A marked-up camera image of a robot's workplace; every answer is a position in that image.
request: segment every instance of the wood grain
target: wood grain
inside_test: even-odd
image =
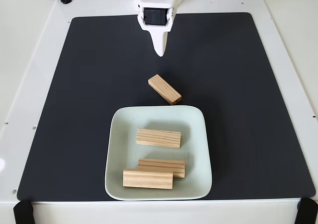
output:
[[[124,187],[172,189],[172,172],[124,169]]]
[[[174,178],[185,177],[185,161],[140,158],[138,168],[159,172],[173,172]]]
[[[136,143],[139,145],[180,148],[181,132],[138,129]]]
[[[181,95],[158,74],[148,80],[148,84],[156,90],[170,105],[181,101]]]

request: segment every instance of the white platform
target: white platform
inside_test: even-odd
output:
[[[314,184],[318,182],[318,123],[303,87],[263,0],[183,0],[178,13],[249,12],[281,89]],[[77,16],[136,14],[133,0],[56,0],[30,60],[23,83],[0,133],[0,216],[14,223],[11,212],[35,130],[55,71],[69,21]],[[297,199],[255,201],[180,201],[178,203],[35,204],[38,223],[185,222],[294,223]]]

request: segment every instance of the wooden block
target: wooden block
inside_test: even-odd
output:
[[[184,178],[185,176],[184,161],[140,158],[138,168],[159,172],[173,172],[174,178]]]
[[[180,148],[181,132],[138,129],[136,143],[139,145]]]
[[[124,187],[172,189],[172,172],[124,169]]]
[[[156,90],[170,105],[181,101],[181,95],[158,74],[148,80],[148,84]]]

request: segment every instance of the stacked wooden blocks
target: stacked wooden blocks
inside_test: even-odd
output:
[[[140,145],[180,148],[181,132],[138,129]],[[125,187],[172,189],[173,178],[185,177],[185,162],[140,158],[138,168],[124,169]]]

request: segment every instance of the wooden block on mat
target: wooden block on mat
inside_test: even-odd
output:
[[[138,168],[159,172],[173,172],[174,178],[184,178],[185,176],[184,161],[140,158]]]
[[[139,145],[180,148],[181,132],[138,129],[136,143]]]
[[[181,101],[181,95],[158,74],[148,80],[148,84],[156,90],[170,105]]]
[[[172,189],[172,172],[124,169],[124,187]]]

